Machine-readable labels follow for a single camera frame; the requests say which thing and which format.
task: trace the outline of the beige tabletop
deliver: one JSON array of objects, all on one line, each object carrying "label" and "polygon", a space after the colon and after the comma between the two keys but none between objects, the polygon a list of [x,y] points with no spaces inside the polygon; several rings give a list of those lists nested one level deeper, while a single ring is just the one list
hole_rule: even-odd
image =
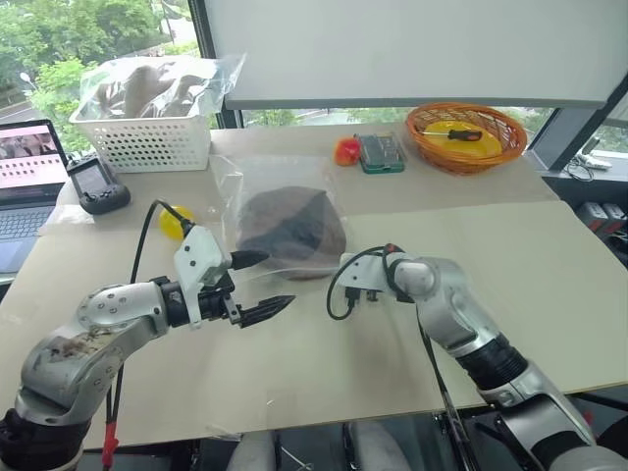
[{"label": "beige tabletop", "polygon": [[[325,156],[342,135],[384,129],[215,131],[212,151]],[[562,390],[628,381],[626,272],[527,163],[459,178],[407,152],[398,175],[332,167],[348,249],[393,241],[417,255],[455,259],[512,342]],[[64,191],[57,223],[45,228],[0,305],[0,408],[11,406],[22,359],[36,342],[67,322],[86,293],[128,280],[154,197],[189,206],[220,230],[222,206],[209,171],[121,179],[132,206],[95,220]],[[176,248],[152,229],[139,278],[173,277]],[[123,445],[442,408],[411,307],[363,303],[349,320],[334,322],[324,310],[327,280],[255,278],[263,273],[238,272],[235,295],[250,305],[296,294],[273,320],[245,330],[226,322],[197,332],[178,328],[129,360]],[[456,404],[480,403],[464,372],[440,351],[438,360]],[[100,446],[102,423],[101,411],[86,446]]]}]

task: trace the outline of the plastic wrap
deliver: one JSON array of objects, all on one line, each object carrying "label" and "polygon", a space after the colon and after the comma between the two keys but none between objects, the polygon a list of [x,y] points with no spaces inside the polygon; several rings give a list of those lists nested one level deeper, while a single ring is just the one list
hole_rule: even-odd
[{"label": "plastic wrap", "polygon": [[127,57],[83,75],[77,121],[208,116],[236,85],[245,56]]},{"label": "plastic wrap", "polygon": [[329,159],[211,156],[226,209],[224,239],[233,249],[270,254],[266,268],[289,279],[332,274],[346,247],[328,175]]}]

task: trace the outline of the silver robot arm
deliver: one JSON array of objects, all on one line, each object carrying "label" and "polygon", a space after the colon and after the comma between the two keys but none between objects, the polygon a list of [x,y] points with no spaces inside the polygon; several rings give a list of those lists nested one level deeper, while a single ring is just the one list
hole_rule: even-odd
[{"label": "silver robot arm", "polygon": [[242,309],[228,269],[266,258],[226,252],[195,226],[175,254],[179,280],[99,289],[85,297],[71,321],[42,340],[22,369],[15,408],[0,421],[0,471],[73,469],[92,416],[124,362],[171,327],[200,327],[229,319],[248,327],[270,319],[294,296],[275,296]]},{"label": "silver robot arm", "polygon": [[539,469],[626,471],[628,463],[597,446],[584,418],[532,361],[511,346],[471,295],[458,265],[403,252],[364,255],[338,284],[415,302],[426,334],[464,368],[500,413],[500,432]]}]

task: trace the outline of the screwdriver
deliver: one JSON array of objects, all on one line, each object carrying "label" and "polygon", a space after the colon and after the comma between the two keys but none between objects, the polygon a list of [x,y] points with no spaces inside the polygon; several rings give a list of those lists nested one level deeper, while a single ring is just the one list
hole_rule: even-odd
[{"label": "screwdriver", "polygon": [[482,138],[481,131],[456,131],[451,130],[449,132],[421,132],[425,135],[446,135],[448,139],[476,141]]}]

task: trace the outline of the red cable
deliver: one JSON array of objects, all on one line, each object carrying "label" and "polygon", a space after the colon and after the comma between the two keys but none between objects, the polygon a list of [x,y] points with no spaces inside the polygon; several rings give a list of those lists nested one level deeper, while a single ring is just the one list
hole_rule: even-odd
[{"label": "red cable", "polygon": [[102,448],[102,465],[105,469],[111,469],[114,464],[114,453],[118,447],[116,439],[116,426],[118,422],[111,422],[105,427],[105,445]]}]

